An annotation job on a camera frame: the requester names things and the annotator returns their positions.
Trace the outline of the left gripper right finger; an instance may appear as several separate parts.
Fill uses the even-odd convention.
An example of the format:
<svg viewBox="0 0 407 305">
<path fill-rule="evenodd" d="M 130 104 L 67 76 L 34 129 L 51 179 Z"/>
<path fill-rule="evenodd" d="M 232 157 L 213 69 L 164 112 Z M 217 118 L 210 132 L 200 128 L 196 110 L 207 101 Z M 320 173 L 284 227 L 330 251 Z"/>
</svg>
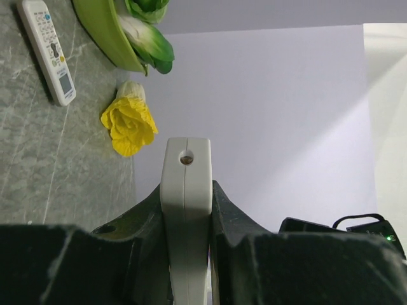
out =
<svg viewBox="0 0 407 305">
<path fill-rule="evenodd" d="M 406 303 L 406 264 L 383 238 L 287 224 L 272 233 L 212 185 L 214 304 Z"/>
</svg>

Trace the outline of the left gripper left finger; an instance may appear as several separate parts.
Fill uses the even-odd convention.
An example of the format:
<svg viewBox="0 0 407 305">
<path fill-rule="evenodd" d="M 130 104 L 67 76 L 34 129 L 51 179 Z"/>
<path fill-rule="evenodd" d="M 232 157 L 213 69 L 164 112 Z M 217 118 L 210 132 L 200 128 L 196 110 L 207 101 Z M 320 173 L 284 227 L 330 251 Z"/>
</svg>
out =
<svg viewBox="0 0 407 305">
<path fill-rule="evenodd" d="M 155 189 L 92 232 L 1 226 L 2 304 L 167 304 L 169 259 Z"/>
</svg>

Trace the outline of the plain white remote control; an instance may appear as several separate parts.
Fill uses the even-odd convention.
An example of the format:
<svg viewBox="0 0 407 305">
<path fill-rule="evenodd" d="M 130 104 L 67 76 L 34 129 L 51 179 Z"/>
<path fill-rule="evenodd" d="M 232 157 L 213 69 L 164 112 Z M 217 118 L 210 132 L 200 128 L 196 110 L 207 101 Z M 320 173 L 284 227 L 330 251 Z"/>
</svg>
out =
<svg viewBox="0 0 407 305">
<path fill-rule="evenodd" d="M 170 138 L 160 182 L 175 304 L 206 304 L 212 161 L 210 140 Z"/>
</svg>

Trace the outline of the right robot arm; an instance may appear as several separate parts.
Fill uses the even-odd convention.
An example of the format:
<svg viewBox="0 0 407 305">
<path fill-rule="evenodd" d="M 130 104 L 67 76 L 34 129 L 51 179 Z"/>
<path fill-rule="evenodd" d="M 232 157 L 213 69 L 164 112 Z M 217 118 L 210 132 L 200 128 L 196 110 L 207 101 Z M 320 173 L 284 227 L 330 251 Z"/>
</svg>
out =
<svg viewBox="0 0 407 305">
<path fill-rule="evenodd" d="M 286 217 L 279 228 L 279 233 L 300 233 L 300 232 L 313 232 L 313 233 L 343 233 L 338 229 L 341 222 L 348 219 L 362 219 L 362 218 L 374 218 L 376 221 L 359 224 L 356 226 L 350 226 L 346 228 L 347 233 L 361 233 L 361 234 L 374 234 L 384 237 L 396 250 L 401 254 L 401 257 L 406 260 L 406 254 L 399 241 L 396 231 L 382 215 L 378 213 L 368 213 L 360 215 L 349 215 L 338 219 L 331 227 L 316 224 L 305 220 L 295 219 L 292 217 Z"/>
</svg>

